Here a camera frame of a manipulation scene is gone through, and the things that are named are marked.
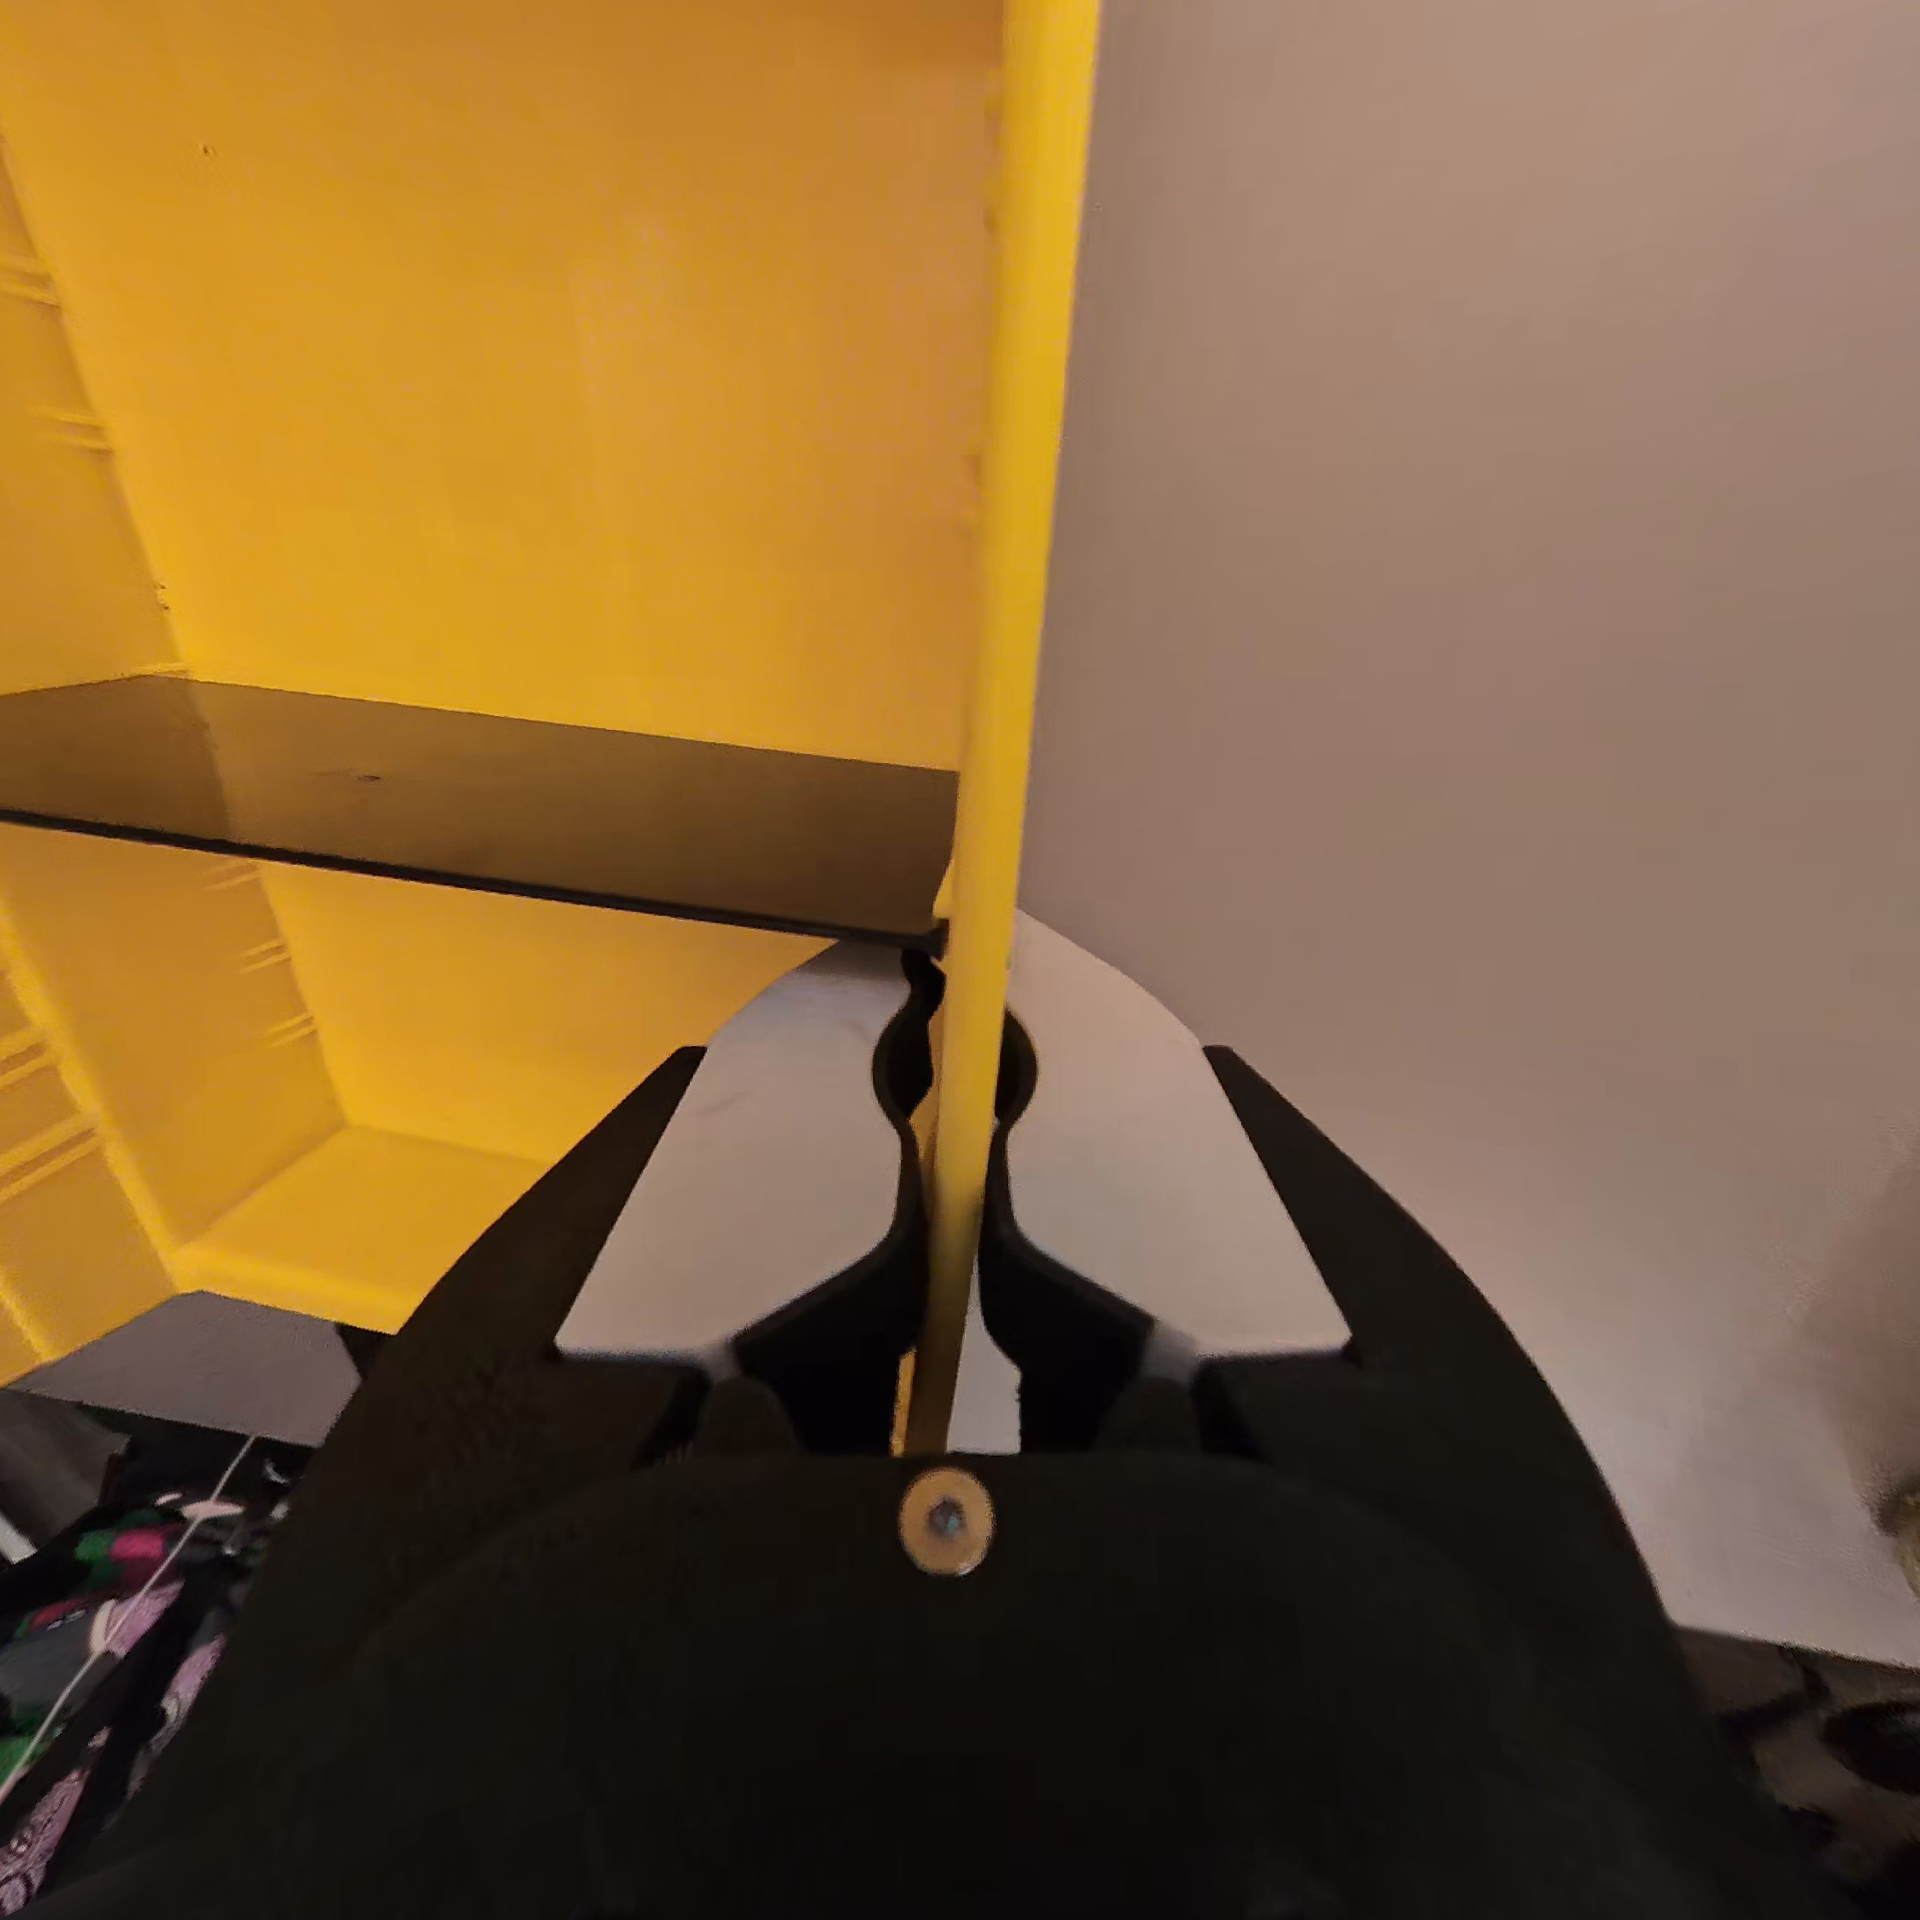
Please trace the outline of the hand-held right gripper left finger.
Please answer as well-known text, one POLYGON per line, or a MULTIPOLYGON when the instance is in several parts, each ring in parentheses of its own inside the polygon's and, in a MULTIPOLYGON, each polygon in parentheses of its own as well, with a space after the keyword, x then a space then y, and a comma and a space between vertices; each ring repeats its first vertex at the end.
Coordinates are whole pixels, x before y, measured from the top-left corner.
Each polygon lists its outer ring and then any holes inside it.
POLYGON ((913 1349, 922 1326, 922 1163, 945 976, 928 954, 835 941, 733 1016, 653 1146, 561 1331, 566 1358, 775 1370, 913 1349))

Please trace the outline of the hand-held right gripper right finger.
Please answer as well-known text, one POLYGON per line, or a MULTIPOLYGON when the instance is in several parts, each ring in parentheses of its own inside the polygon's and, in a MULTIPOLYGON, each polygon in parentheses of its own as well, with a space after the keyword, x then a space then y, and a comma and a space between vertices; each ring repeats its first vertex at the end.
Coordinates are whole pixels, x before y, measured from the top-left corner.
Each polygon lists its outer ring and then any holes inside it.
POLYGON ((1205 1361, 1346 1349, 1199 1035, 1030 912, 998 1101, 979 1284, 1020 1380, 1189 1380, 1205 1361))

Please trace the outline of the yellow plastic bin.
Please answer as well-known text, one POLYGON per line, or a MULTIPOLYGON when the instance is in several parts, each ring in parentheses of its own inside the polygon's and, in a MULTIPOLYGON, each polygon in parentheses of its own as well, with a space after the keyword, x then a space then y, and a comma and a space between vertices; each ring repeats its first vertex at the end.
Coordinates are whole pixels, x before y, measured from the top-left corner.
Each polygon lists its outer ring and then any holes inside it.
MULTIPOLYGON (((5 5, 5 697, 959 788, 1042 595, 1096 21, 5 5)), ((221 1307, 390 1334, 532 1196, 591 1272, 835 941, 5 822, 5 1380, 157 1406, 134 1337, 221 1307)), ((583 1284, 541 1358, 610 1361, 553 1343, 583 1284)))

